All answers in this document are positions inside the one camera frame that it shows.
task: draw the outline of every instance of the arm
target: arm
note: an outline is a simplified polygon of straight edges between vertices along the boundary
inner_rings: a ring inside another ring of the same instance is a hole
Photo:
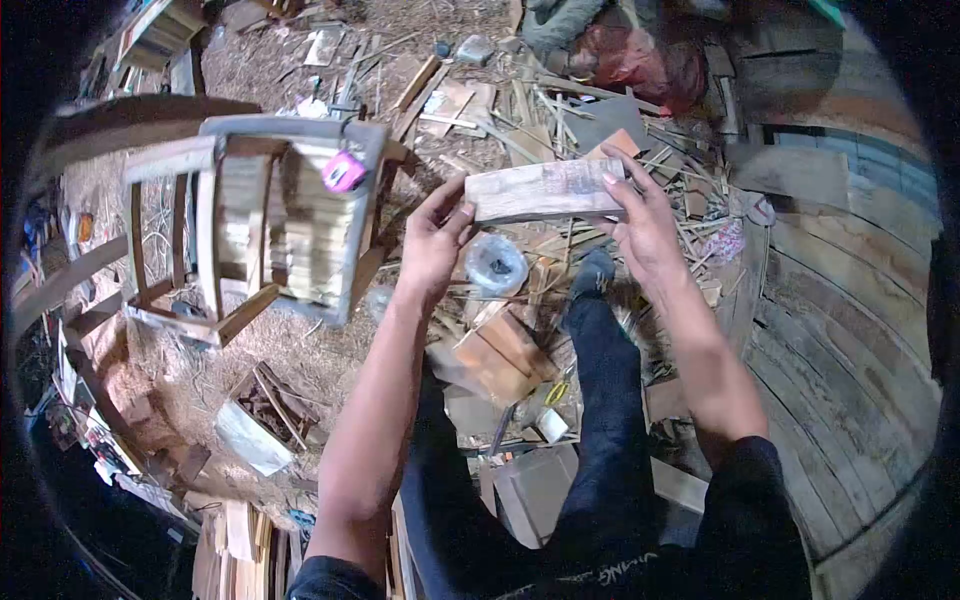
[[[620,158],[633,185],[610,176],[607,190],[627,217],[597,225],[619,243],[627,268],[663,320],[697,440],[717,470],[737,440],[768,437],[759,396],[686,266],[663,190],[625,153],[611,146],[603,149]]]
[[[463,178],[445,183],[407,219],[394,296],[317,470],[317,524],[304,558],[349,561],[381,585],[391,505],[417,413],[426,326],[473,220],[470,204],[451,212],[463,186]]]

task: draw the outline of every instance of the wooden block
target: wooden block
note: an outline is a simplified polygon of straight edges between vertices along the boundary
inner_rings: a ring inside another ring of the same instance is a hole
[[[566,160],[493,171],[468,177],[464,197],[477,205],[477,223],[622,215],[607,193],[604,173],[623,179],[623,164]]]
[[[430,55],[430,58],[420,66],[420,70],[417,71],[417,74],[414,75],[414,78],[408,83],[406,89],[400,94],[400,97],[396,99],[394,108],[406,110],[407,107],[410,106],[410,103],[414,101],[414,98],[417,97],[417,94],[420,93],[420,90],[423,89],[423,86],[426,85],[427,81],[429,81],[439,68],[440,59],[438,59],[436,55]]]
[[[710,308],[716,308],[720,301],[720,292],[723,290],[723,282],[720,279],[711,279],[700,282],[700,291],[704,293],[704,300],[707,301]]]
[[[713,186],[707,180],[688,178],[684,194],[684,208],[687,217],[702,218],[707,214],[707,198]]]
[[[634,140],[630,137],[630,134],[627,133],[627,130],[617,130],[613,135],[601,143],[610,144],[616,148],[619,148],[629,156],[636,156],[640,154],[640,149],[636,146]],[[603,154],[603,151],[600,150],[600,144],[597,144],[593,150],[589,151],[584,156],[584,158],[588,158],[590,160],[601,160],[606,157],[607,155]]]
[[[438,85],[437,89],[431,94],[431,98],[427,101],[423,109],[423,115],[430,114],[448,119],[456,119],[460,116],[460,113],[463,112],[464,108],[467,107],[467,103],[470,101],[470,98],[473,97],[473,94],[473,90],[459,82],[452,80],[444,81]],[[420,129],[436,137],[445,136],[451,127],[453,126],[450,123],[420,121]]]
[[[527,330],[506,307],[477,329],[493,349],[516,367],[528,379],[550,381],[557,375],[557,367],[537,346]]]
[[[464,336],[454,347],[453,354],[490,392],[493,402],[502,408],[524,399],[536,387],[476,330]]]

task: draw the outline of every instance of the clear plastic container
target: clear plastic container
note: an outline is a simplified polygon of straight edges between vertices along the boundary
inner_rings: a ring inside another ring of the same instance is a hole
[[[529,268],[523,253],[502,235],[473,240],[464,261],[470,281],[483,288],[484,298],[516,294],[527,280]]]

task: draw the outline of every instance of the wooden wall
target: wooden wall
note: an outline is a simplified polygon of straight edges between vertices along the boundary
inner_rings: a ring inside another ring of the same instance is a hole
[[[762,47],[732,48],[753,132],[767,126],[770,141],[773,125],[834,128],[928,160],[896,82],[855,26],[839,43],[823,23],[783,37],[788,29],[775,23]],[[844,152],[751,141],[726,152],[731,183],[766,193],[777,222],[745,362],[815,591],[853,598],[909,515],[936,435],[926,291],[940,224],[929,205],[851,173]]]

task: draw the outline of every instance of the stacked wood pieces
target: stacked wood pieces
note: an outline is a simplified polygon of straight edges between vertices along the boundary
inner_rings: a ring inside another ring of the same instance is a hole
[[[206,22],[200,0],[155,0],[143,6],[120,35],[116,65],[162,71],[189,48]]]
[[[193,593],[199,600],[282,600],[291,581],[288,559],[300,533],[277,530],[270,518],[241,500],[221,500],[204,515],[194,558]]]

